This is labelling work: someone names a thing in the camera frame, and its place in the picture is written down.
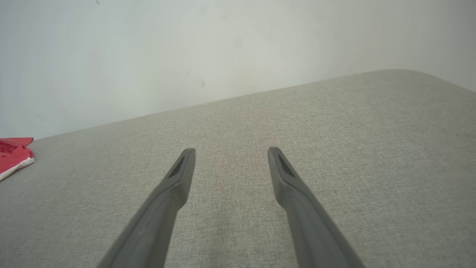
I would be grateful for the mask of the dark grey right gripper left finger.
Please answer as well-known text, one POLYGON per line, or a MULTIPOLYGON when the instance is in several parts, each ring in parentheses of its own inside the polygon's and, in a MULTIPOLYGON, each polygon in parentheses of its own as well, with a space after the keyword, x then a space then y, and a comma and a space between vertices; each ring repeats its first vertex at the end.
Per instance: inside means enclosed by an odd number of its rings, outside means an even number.
POLYGON ((187 202, 196 151, 185 149, 97 268, 164 268, 177 212, 187 202))

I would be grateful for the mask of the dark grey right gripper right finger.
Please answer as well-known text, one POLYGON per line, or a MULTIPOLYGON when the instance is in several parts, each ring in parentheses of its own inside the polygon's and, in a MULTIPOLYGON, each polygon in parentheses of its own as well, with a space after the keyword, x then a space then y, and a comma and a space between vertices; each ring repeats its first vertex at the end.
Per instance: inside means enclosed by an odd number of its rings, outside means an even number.
POLYGON ((299 268, 364 268, 284 153, 269 147, 267 159, 275 198, 287 214, 299 268))

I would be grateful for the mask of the red shorts white waistband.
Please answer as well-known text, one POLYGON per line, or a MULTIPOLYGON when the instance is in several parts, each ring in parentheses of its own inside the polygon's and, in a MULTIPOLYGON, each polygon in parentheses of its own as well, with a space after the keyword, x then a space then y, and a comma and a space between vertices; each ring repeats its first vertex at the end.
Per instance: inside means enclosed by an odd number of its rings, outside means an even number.
POLYGON ((32 137, 0 138, 0 182, 35 162, 33 152, 27 148, 33 141, 32 137))

